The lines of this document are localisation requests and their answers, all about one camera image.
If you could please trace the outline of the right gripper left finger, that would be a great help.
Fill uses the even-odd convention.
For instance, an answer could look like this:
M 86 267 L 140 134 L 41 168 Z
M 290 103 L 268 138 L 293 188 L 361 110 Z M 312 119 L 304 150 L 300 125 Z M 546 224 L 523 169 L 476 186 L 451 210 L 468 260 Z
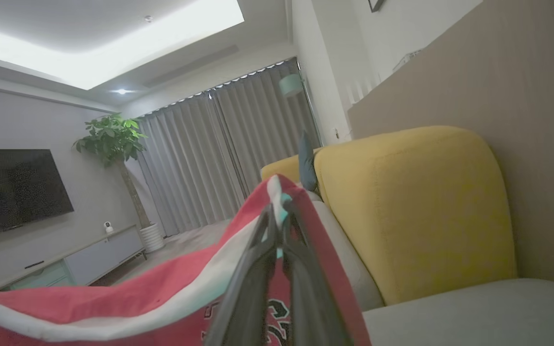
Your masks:
M 277 224 L 266 206 L 244 248 L 203 346 L 266 346 L 268 291 L 277 261 Z

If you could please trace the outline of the big yellow sofa back cushion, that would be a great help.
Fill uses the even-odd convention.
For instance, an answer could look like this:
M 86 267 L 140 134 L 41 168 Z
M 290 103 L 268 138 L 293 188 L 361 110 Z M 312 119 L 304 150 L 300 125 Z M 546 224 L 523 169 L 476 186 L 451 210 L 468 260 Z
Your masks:
M 331 145 L 315 172 L 385 305 L 517 278 L 501 169 L 475 132 L 430 126 Z

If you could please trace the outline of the large grey sofa seat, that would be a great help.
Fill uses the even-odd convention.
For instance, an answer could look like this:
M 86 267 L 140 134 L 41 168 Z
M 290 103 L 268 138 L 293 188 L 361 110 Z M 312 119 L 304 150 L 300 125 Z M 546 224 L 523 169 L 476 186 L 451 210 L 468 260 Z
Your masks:
M 364 313 L 372 346 L 554 346 L 554 282 L 520 278 Z

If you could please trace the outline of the dark teal throw pillow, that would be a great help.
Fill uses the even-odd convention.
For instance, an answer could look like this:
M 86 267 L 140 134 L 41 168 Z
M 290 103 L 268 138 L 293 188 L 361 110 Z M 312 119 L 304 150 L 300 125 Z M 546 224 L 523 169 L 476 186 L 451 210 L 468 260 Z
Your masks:
M 300 183 L 305 190 L 316 193 L 318 183 L 314 166 L 315 152 L 306 131 L 302 132 L 298 151 Z

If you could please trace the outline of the bright ceiling light panel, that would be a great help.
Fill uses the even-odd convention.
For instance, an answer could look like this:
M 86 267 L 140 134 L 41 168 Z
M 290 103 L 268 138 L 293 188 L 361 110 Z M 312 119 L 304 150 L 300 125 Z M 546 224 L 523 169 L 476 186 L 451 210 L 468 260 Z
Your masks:
M 0 66 L 90 90 L 242 22 L 238 0 L 0 0 Z

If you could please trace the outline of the low white television cabinet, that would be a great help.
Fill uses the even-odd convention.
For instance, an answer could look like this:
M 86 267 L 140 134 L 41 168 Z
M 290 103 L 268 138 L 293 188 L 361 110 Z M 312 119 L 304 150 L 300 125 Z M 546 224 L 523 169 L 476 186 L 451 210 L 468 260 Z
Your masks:
M 31 265 L 11 279 L 0 282 L 1 291 L 61 285 L 90 285 L 125 261 L 146 256 L 145 246 L 135 225 L 59 255 Z

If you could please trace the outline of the floor lamp with teal shade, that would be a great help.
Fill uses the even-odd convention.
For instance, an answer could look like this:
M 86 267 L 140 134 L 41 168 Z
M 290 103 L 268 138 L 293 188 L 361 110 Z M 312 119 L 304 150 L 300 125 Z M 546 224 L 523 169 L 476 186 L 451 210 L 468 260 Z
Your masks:
M 305 94 L 306 101 L 308 102 L 310 113 L 314 118 L 314 126 L 317 138 L 320 142 L 320 146 L 325 145 L 325 138 L 322 134 L 320 118 L 317 115 L 316 107 L 314 105 L 314 100 L 311 95 L 310 88 L 308 83 L 303 76 L 301 66 L 298 62 L 297 57 L 292 57 L 283 63 L 290 62 L 293 66 L 297 68 L 297 72 L 290 73 L 288 76 L 283 77 L 279 81 L 279 89 L 281 94 L 284 97 L 294 97 L 300 93 Z

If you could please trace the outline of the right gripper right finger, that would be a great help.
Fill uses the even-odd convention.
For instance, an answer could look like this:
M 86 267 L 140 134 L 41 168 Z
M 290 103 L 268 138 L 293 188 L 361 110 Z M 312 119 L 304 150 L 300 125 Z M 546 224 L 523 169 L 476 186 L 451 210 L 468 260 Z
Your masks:
M 282 250 L 284 274 L 290 281 L 290 346 L 354 346 L 301 210 L 292 201 L 284 209 Z

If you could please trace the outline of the black flat screen television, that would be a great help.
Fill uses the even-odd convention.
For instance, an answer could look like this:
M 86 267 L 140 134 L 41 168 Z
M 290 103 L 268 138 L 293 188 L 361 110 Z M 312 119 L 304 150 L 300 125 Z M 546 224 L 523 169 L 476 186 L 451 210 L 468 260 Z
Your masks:
M 0 149 L 0 232 L 74 211 L 48 149 Z

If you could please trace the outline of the red garment with white band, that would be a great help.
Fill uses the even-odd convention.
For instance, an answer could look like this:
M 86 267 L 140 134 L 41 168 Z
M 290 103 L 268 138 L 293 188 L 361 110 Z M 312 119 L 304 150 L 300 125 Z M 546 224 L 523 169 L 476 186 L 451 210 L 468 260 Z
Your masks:
M 309 194 L 276 174 L 262 182 L 207 249 L 171 259 L 112 287 L 42 287 L 0 293 L 0 346 L 203 346 L 229 281 L 271 205 L 277 261 L 268 291 L 266 346 L 290 346 L 290 281 L 282 230 L 288 201 L 301 210 L 311 243 L 354 346 L 371 346 L 345 269 Z

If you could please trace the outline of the grey pleated curtain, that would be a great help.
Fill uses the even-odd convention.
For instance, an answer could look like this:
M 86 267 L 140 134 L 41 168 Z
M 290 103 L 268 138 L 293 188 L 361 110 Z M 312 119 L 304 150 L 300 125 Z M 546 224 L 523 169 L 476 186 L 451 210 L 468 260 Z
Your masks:
M 234 217 L 245 200 L 207 94 L 142 116 L 140 165 L 168 236 Z
M 301 76 L 296 58 L 210 90 L 244 195 L 250 195 L 261 182 L 263 167 L 299 153 L 304 132 L 313 148 L 321 146 L 305 92 L 286 97 L 281 91 L 279 83 L 288 76 Z

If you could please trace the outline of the small yellow sofa back cushion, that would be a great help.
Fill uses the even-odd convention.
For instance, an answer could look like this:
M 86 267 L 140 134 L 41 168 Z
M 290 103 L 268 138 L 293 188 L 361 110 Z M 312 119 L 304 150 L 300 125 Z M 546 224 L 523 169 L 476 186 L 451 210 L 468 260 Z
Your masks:
M 320 151 L 323 148 L 316 148 L 314 149 L 315 155 L 318 151 Z M 266 165 L 265 167 L 262 167 L 260 170 L 261 180 L 262 182 L 264 180 L 270 179 L 273 175 L 280 174 L 288 179 L 290 179 L 292 182 L 301 184 L 300 178 L 299 178 L 299 159 L 298 155 L 291 156 L 289 158 L 279 160 L 276 162 L 273 162 L 271 164 Z

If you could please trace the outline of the green potted tree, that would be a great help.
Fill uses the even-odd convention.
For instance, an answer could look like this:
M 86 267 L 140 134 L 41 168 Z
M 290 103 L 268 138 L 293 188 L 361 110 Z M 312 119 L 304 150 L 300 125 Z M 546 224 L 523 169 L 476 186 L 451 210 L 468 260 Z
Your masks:
M 88 135 L 74 141 L 72 147 L 79 153 L 88 152 L 101 161 L 105 167 L 117 167 L 132 199 L 140 229 L 152 225 L 137 192 L 126 162 L 138 160 L 140 153 L 147 149 L 141 140 L 147 138 L 140 132 L 135 119 L 125 119 L 119 112 L 86 121 Z

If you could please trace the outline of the white ribbed plant pot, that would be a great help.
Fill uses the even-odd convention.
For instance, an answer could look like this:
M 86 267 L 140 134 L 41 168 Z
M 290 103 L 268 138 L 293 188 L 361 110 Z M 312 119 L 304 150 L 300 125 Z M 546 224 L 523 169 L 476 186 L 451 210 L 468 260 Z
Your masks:
M 163 249 L 165 246 L 163 232 L 158 223 L 151 223 L 150 226 L 140 229 L 138 234 L 143 242 L 146 253 L 153 253 Z

